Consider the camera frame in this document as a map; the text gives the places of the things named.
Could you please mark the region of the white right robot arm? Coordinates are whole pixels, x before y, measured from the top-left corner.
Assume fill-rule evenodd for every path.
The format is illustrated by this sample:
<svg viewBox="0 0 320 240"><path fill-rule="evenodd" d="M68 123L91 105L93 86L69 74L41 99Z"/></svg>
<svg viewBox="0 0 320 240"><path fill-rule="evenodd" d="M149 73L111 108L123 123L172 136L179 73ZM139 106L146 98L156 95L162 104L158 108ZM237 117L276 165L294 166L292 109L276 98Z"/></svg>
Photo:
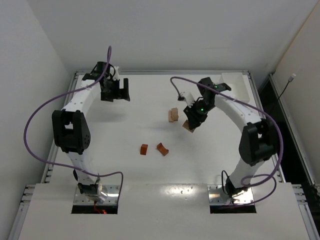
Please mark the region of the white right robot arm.
<svg viewBox="0 0 320 240"><path fill-rule="evenodd" d="M278 134L275 125L261 118L247 106L231 100L231 87L225 82L215 84L209 77L198 82L200 97L185 92L178 99L185 101L184 113L187 120L183 126L193 132L208 117L209 111L218 108L223 111L241 132L238 147L240 160L234 171L226 179L222 188L224 194L232 197L245 191L258 168L279 149Z"/></svg>

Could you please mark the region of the light wood block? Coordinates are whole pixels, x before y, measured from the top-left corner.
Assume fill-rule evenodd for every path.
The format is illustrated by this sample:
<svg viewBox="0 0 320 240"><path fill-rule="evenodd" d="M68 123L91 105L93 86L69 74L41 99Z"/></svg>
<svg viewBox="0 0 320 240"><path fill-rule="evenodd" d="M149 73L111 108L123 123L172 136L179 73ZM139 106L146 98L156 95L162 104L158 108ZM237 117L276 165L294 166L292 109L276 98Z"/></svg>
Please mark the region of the light wood block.
<svg viewBox="0 0 320 240"><path fill-rule="evenodd" d="M176 107L171 109L171 115L172 115L173 120L174 120L174 114L175 113L179 114L178 113L178 108L176 108Z"/></svg>

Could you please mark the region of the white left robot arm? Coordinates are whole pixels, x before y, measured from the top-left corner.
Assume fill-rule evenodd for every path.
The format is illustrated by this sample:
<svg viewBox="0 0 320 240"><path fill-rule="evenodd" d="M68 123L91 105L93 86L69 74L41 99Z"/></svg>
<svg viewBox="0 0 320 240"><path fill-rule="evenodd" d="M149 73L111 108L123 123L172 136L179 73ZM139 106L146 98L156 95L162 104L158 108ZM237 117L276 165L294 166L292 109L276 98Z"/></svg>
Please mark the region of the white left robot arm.
<svg viewBox="0 0 320 240"><path fill-rule="evenodd" d="M117 68L99 61L83 76L69 103L52 113L54 143L75 167L73 175L80 193L94 201L103 196L103 186L87 150L91 133L86 115L96 98L104 102L130 101L128 78L121 80Z"/></svg>

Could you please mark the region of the brown long wood block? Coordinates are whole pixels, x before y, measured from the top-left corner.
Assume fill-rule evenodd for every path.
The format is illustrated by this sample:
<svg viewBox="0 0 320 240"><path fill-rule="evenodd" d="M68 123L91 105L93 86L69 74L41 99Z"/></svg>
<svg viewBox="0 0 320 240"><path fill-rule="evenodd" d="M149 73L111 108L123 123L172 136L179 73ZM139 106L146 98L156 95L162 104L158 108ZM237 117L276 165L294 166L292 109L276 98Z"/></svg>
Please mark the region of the brown long wood block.
<svg viewBox="0 0 320 240"><path fill-rule="evenodd" d="M187 131L193 133L195 131L195 128L191 128L190 127L190 124L189 124L189 121L186 120L183 125L182 125L183 128L185 128Z"/></svg>

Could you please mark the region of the dark orange notched block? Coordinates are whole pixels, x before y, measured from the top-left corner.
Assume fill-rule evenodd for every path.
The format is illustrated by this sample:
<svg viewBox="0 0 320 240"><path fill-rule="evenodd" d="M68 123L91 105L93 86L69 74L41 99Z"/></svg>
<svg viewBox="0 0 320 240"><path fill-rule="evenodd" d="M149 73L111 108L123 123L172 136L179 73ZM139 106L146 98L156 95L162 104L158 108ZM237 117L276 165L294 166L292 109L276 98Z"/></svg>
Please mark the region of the dark orange notched block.
<svg viewBox="0 0 320 240"><path fill-rule="evenodd" d="M169 153L169 150L165 148L161 142L156 146L156 148L163 156L166 156Z"/></svg>

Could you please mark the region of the light long wood plank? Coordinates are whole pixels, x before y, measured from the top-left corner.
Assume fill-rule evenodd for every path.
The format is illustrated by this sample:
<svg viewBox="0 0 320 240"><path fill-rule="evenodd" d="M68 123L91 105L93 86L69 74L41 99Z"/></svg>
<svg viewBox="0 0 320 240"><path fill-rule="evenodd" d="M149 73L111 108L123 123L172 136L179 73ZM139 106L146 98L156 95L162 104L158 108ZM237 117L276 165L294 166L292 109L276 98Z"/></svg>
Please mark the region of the light long wood plank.
<svg viewBox="0 0 320 240"><path fill-rule="evenodd" d="M174 122L174 120L172 118L172 112L170 110L168 111L168 122L169 123L173 123Z"/></svg>

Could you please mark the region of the white perforated basket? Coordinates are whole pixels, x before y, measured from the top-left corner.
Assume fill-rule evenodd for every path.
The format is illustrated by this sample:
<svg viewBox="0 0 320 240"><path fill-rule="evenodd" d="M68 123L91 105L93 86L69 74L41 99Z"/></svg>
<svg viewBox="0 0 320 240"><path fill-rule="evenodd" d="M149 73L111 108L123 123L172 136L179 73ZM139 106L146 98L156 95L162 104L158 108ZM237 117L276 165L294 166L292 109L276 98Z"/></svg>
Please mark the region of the white perforated basket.
<svg viewBox="0 0 320 240"><path fill-rule="evenodd" d="M222 73L221 80L231 88L231 97L245 103L250 102L250 97L245 84L245 75L241 72Z"/></svg>

